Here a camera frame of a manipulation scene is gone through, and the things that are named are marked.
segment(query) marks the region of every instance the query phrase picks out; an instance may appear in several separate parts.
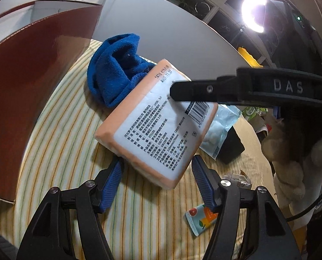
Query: blue cloth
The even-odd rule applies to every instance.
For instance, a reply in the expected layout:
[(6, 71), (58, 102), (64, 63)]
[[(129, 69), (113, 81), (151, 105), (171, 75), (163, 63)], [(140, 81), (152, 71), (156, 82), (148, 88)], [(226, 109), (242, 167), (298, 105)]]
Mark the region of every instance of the blue cloth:
[(154, 67), (137, 55), (139, 39), (136, 34), (111, 37), (92, 56), (88, 86), (101, 104), (117, 106)]

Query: striped fabric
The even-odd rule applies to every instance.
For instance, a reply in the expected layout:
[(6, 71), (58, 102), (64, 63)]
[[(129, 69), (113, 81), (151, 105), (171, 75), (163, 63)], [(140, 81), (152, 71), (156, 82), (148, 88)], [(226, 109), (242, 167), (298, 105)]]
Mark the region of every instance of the striped fabric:
[[(25, 151), (15, 205), (0, 201), (0, 234), (16, 246), (50, 187), (78, 187), (95, 178), (112, 159), (113, 154), (93, 139), (109, 110), (93, 101), (86, 83), (90, 58), (100, 44), (91, 41), (40, 115)], [(200, 150), (198, 153), (220, 175), (242, 169), (251, 178), (253, 188), (263, 184), (274, 195), (271, 169), (252, 127), (240, 118), (235, 129), (246, 150), (230, 165), (224, 166)], [(194, 237), (184, 217), (188, 209), (200, 203), (202, 198), (190, 167), (176, 189), (165, 191), (126, 165), (111, 208), (100, 216), (115, 259), (201, 259), (213, 227)], [(84, 259), (74, 214), (75, 253), (78, 259)], [(238, 245), (242, 242), (245, 216), (242, 210)]]

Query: silver bolt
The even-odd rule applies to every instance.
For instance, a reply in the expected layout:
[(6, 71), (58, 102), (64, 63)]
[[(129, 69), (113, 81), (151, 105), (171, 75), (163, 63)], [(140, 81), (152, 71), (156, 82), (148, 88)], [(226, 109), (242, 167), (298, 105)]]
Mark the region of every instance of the silver bolt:
[(57, 192), (58, 192), (58, 190), (59, 190), (59, 188), (58, 188), (58, 187), (51, 187), (51, 188), (49, 189), (49, 192), (50, 192), (50, 193), (57, 193)]
[(213, 91), (213, 86), (212, 85), (207, 86), (208, 94), (210, 94), (212, 91)]
[(267, 189), (266, 189), (265, 187), (262, 187), (262, 186), (257, 187), (257, 190), (258, 190), (260, 193), (266, 193), (266, 192), (267, 192)]
[(229, 187), (231, 182), (229, 180), (221, 180), (220, 182), (224, 187)]
[(88, 180), (85, 182), (85, 185), (87, 187), (93, 187), (95, 185), (95, 181), (94, 180)]

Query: small blue packet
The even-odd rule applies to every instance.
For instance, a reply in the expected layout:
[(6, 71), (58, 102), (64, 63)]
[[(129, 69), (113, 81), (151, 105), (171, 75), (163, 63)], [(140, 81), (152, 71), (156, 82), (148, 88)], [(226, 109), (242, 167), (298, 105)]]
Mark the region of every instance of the small blue packet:
[(200, 148), (216, 159), (221, 149), (227, 132), (237, 122), (241, 111), (236, 106), (219, 105), (212, 124), (206, 133)]

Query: light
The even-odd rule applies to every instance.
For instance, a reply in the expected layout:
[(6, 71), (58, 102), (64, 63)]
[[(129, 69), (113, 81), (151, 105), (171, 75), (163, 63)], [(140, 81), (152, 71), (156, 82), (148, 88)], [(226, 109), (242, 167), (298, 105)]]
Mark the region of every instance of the light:
[(245, 22), (247, 27), (258, 33), (262, 33), (264, 29), (263, 26), (258, 25), (255, 22), (255, 17), (252, 15), (252, 10), (259, 5), (265, 6), (266, 3), (267, 0), (244, 0), (242, 4), (243, 21)]

